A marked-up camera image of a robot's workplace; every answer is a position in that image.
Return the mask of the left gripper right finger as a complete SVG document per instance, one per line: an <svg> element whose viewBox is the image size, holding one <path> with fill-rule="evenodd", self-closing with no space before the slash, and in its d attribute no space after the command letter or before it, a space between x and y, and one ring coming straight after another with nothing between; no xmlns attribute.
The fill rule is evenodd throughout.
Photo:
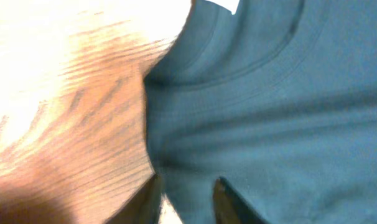
<svg viewBox="0 0 377 224"><path fill-rule="evenodd" d="M213 186L216 224L268 224L224 178Z"/></svg>

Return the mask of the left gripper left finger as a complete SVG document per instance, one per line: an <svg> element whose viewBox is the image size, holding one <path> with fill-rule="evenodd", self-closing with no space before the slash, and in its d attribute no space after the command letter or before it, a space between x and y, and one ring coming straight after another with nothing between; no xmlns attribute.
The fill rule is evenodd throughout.
<svg viewBox="0 0 377 224"><path fill-rule="evenodd" d="M161 198L162 179L154 174L106 224L158 224Z"/></svg>

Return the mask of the black t-shirt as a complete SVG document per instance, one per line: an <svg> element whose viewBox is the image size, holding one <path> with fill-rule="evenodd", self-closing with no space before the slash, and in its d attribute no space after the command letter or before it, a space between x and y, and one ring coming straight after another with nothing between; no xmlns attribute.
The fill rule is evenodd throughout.
<svg viewBox="0 0 377 224"><path fill-rule="evenodd" d="M183 222L223 176L269 223L377 223L377 1L196 1L144 84Z"/></svg>

